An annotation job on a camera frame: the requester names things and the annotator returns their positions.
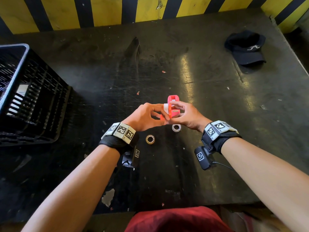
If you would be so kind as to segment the black wrist wrap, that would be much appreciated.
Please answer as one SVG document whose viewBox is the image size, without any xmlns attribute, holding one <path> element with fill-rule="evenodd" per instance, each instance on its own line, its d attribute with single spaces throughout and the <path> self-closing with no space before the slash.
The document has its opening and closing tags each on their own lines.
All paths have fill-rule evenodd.
<svg viewBox="0 0 309 232">
<path fill-rule="evenodd" d="M 104 136 L 100 142 L 99 145 L 106 145 L 110 148 L 116 149 L 120 155 L 123 155 L 127 152 L 132 153 L 135 149 L 137 142 L 139 140 L 139 133 L 136 132 L 133 136 L 133 139 L 130 141 L 130 143 L 127 143 L 125 140 L 118 138 L 114 135 L 108 135 Z"/>
<path fill-rule="evenodd" d="M 235 131 L 227 131 L 218 134 L 213 129 L 210 131 L 204 131 L 202 135 L 202 142 L 207 147 L 210 153 L 218 152 L 222 154 L 222 146 L 231 138 L 241 138 L 242 136 Z"/>
</svg>

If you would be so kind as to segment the left black wrist wrap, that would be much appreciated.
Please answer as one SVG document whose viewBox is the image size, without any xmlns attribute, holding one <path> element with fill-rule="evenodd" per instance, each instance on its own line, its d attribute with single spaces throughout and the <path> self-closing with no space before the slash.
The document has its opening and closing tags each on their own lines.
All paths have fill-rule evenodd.
<svg viewBox="0 0 309 232">
<path fill-rule="evenodd" d="M 99 145 L 106 145 L 110 148 L 116 149 L 120 155 L 123 155 L 127 152 L 132 153 L 135 149 L 137 142 L 139 140 L 139 133 L 136 132 L 133 136 L 133 139 L 130 141 L 130 143 L 127 143 L 125 140 L 118 138 L 114 135 L 108 135 L 104 136 L 100 142 Z"/>
</svg>

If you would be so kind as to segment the right black wrist wrap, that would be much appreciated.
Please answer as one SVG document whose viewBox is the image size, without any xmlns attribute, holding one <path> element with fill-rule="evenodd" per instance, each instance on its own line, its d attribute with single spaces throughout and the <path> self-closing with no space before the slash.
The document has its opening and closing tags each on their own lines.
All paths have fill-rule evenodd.
<svg viewBox="0 0 309 232">
<path fill-rule="evenodd" d="M 218 152 L 222 154 L 222 146 L 231 138 L 241 138 L 242 136 L 235 131 L 227 131 L 218 134 L 213 129 L 210 131 L 204 131 L 202 135 L 202 142 L 207 147 L 210 153 Z"/>
</svg>

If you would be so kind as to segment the black baseball cap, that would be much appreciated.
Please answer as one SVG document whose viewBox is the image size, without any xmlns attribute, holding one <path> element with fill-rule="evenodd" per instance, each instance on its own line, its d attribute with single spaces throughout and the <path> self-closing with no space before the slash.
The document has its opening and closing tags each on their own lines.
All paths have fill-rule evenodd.
<svg viewBox="0 0 309 232">
<path fill-rule="evenodd" d="M 238 65 L 250 67 L 266 63 L 262 53 L 265 41 L 264 35 L 245 30 L 229 35 L 224 47 L 231 52 Z"/>
</svg>

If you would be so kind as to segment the wrist marker band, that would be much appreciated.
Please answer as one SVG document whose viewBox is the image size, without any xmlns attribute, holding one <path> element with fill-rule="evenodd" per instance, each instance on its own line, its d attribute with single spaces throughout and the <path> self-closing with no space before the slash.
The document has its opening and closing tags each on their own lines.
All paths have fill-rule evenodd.
<svg viewBox="0 0 309 232">
<path fill-rule="evenodd" d="M 211 144 L 214 140 L 216 140 L 219 136 L 222 137 L 224 133 L 232 131 L 236 134 L 239 134 L 237 129 L 230 126 L 228 123 L 224 121 L 213 121 L 206 125 L 203 132 L 203 137 L 205 137 L 205 142 Z"/>
<path fill-rule="evenodd" d="M 132 147 L 134 147 L 139 140 L 138 132 L 131 126 L 122 122 L 113 123 L 101 137 L 101 140 L 106 136 L 115 136 Z"/>
</svg>

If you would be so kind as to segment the person's left hand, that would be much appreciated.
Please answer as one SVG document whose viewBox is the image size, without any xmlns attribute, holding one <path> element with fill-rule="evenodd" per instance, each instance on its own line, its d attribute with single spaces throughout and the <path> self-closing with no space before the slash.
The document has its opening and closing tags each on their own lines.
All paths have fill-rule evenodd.
<svg viewBox="0 0 309 232">
<path fill-rule="evenodd" d="M 167 115 L 165 111 L 160 108 L 162 104 L 145 103 L 140 105 L 129 117 L 121 121 L 137 132 L 142 132 L 150 128 L 159 127 L 162 125 L 151 125 L 151 114 Z"/>
</svg>

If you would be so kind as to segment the yellow black striped barrier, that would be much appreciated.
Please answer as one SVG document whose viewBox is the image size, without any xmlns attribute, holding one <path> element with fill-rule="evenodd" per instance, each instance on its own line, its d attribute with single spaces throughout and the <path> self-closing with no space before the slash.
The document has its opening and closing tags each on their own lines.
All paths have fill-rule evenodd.
<svg viewBox="0 0 309 232">
<path fill-rule="evenodd" d="M 0 36 L 111 26 L 261 8 L 284 33 L 309 0 L 0 0 Z"/>
</svg>

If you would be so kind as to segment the left wrist marker band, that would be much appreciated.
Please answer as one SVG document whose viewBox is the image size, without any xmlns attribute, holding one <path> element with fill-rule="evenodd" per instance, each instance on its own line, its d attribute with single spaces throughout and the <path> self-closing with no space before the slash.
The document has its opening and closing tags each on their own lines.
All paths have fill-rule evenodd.
<svg viewBox="0 0 309 232">
<path fill-rule="evenodd" d="M 139 140 L 138 132 L 131 126 L 122 122 L 113 123 L 101 137 L 101 140 L 106 136 L 115 136 L 132 147 L 134 147 Z"/>
</svg>

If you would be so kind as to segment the right wrist marker band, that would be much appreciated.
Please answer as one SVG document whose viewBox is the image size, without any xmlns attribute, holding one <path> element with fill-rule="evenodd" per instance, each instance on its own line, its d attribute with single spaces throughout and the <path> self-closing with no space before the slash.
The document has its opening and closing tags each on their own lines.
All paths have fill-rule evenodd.
<svg viewBox="0 0 309 232">
<path fill-rule="evenodd" d="M 206 125 L 203 132 L 203 137 L 205 137 L 205 142 L 211 144 L 214 140 L 216 140 L 219 136 L 222 137 L 224 133 L 232 131 L 236 134 L 239 134 L 237 129 L 230 126 L 228 123 L 224 121 L 213 121 Z"/>
</svg>

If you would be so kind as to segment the pink tape dispenser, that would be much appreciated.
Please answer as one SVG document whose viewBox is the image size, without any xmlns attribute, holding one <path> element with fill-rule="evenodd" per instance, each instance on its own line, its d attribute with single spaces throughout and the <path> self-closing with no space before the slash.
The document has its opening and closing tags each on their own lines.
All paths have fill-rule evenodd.
<svg viewBox="0 0 309 232">
<path fill-rule="evenodd" d="M 180 115 L 182 114 L 180 109 L 173 109 L 172 108 L 172 104 L 171 101 L 180 101 L 179 96 L 178 95 L 170 95 L 167 99 L 167 103 L 169 103 L 169 117 L 170 118 L 176 118 L 176 117 L 180 117 Z"/>
</svg>

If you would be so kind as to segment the black plastic crate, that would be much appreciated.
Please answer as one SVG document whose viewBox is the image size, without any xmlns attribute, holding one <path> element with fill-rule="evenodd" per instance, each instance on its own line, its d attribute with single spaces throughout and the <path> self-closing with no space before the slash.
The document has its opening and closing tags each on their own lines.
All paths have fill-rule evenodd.
<svg viewBox="0 0 309 232">
<path fill-rule="evenodd" d="M 28 44 L 0 45 L 0 147 L 55 142 L 70 92 Z"/>
</svg>

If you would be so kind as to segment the person's right hand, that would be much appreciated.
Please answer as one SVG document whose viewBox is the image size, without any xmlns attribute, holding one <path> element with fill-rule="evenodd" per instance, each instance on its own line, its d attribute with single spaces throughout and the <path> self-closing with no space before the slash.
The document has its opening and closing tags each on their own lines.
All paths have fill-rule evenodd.
<svg viewBox="0 0 309 232">
<path fill-rule="evenodd" d="M 192 104 L 182 101 L 171 101 L 171 104 L 173 105 L 173 109 L 180 109 L 184 111 L 180 117 L 183 117 L 184 126 L 189 129 L 203 133 L 206 125 L 212 122 L 210 119 L 203 116 Z"/>
</svg>

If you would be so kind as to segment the person's right forearm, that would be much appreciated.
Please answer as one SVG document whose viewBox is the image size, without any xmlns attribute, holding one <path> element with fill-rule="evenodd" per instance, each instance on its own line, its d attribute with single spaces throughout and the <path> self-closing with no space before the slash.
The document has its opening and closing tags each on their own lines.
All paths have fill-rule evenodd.
<svg viewBox="0 0 309 232">
<path fill-rule="evenodd" d="M 228 139 L 221 153 L 291 231 L 309 232 L 309 175 L 241 138 Z"/>
</svg>

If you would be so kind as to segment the person's left forearm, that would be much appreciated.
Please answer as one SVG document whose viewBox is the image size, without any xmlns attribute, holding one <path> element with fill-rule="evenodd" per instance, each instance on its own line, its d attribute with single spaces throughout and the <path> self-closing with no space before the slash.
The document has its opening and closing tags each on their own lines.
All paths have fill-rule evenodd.
<svg viewBox="0 0 309 232">
<path fill-rule="evenodd" d="M 81 232 L 120 158 L 99 145 L 41 203 L 21 232 Z"/>
</svg>

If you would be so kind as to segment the red shirt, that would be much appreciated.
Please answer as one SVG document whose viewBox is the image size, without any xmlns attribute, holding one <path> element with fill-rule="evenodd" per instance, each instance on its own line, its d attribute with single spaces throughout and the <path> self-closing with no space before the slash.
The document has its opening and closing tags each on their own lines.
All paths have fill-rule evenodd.
<svg viewBox="0 0 309 232">
<path fill-rule="evenodd" d="M 136 213 L 124 232 L 234 232 L 212 209 L 199 206 Z"/>
</svg>

